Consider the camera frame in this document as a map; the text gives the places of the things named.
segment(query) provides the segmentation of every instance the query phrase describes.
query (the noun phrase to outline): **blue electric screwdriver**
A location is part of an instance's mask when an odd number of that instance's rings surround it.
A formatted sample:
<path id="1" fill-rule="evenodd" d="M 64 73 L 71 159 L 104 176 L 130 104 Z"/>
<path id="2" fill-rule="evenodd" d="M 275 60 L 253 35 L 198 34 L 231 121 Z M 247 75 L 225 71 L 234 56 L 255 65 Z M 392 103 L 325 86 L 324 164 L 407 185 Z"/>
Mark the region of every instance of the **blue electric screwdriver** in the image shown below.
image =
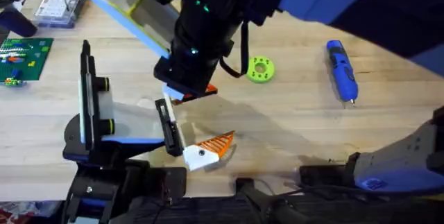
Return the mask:
<path id="1" fill-rule="evenodd" d="M 332 61 L 333 75 L 341 100 L 355 103 L 358 97 L 358 84 L 344 46 L 339 40 L 330 40 L 327 42 L 327 50 Z"/>

